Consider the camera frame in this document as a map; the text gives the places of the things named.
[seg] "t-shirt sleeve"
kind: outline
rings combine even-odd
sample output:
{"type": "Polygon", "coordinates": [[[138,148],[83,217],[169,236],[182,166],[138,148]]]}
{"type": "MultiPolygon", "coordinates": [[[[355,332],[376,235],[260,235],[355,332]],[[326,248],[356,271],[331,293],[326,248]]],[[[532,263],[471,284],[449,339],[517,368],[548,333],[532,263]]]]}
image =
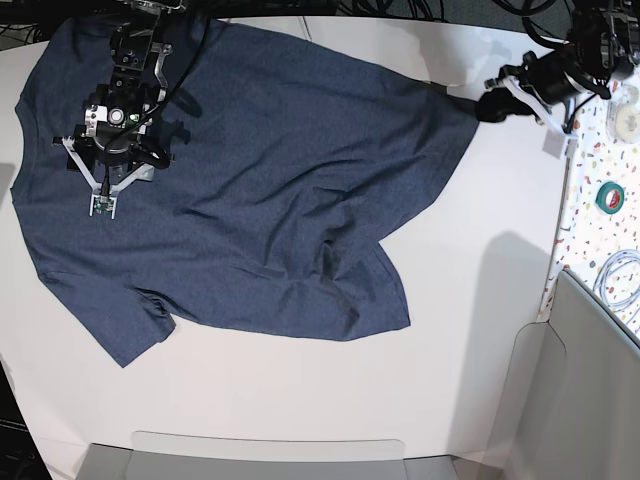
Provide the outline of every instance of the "t-shirt sleeve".
{"type": "Polygon", "coordinates": [[[60,272],[42,274],[40,280],[121,367],[173,331],[171,316],[160,301],[134,289],[60,272]]]}

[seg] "t-shirt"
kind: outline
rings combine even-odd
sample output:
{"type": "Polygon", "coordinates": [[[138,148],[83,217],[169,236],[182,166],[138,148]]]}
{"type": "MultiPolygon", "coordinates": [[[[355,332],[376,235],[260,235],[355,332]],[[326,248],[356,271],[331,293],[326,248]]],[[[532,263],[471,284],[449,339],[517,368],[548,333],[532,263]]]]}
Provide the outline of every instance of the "t-shirt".
{"type": "MultiPolygon", "coordinates": [[[[90,217],[91,189],[51,139],[71,135],[83,101],[108,83],[111,22],[67,22],[31,73],[16,107],[25,146],[12,194],[39,278],[116,362],[166,339],[171,314],[324,340],[409,326],[378,242],[440,194],[473,115],[380,66],[213,21],[149,129],[175,162],[121,193],[114,220],[90,217]]],[[[203,25],[184,17],[165,32],[170,87],[203,25]]]]}

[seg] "tape roll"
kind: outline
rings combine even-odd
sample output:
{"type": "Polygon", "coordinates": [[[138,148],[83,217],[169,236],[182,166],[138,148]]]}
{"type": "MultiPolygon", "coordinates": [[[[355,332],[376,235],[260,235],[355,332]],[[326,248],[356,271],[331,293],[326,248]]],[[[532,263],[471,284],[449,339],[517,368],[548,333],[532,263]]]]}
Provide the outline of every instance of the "tape roll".
{"type": "Polygon", "coordinates": [[[604,213],[613,215],[624,204],[624,190],[614,182],[605,183],[596,196],[596,204],[604,213]]]}

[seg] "white table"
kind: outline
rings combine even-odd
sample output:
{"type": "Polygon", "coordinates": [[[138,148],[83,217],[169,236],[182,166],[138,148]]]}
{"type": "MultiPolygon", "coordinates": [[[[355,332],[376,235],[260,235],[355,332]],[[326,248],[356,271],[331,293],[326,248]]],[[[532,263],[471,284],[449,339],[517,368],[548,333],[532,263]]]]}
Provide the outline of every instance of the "white table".
{"type": "MultiPolygon", "coordinates": [[[[355,18],[243,20],[478,98],[527,50],[483,28],[355,18]]],[[[45,45],[0,53],[0,163],[20,165],[13,107],[45,45]]],[[[199,326],[120,369],[40,284],[10,195],[0,206],[0,355],[54,478],[91,442],[147,430],[268,440],[399,439],[406,457],[481,451],[514,338],[535,320],[553,247],[564,161],[532,118],[481,125],[441,197],[382,244],[413,325],[333,343],[199,326]]]]}

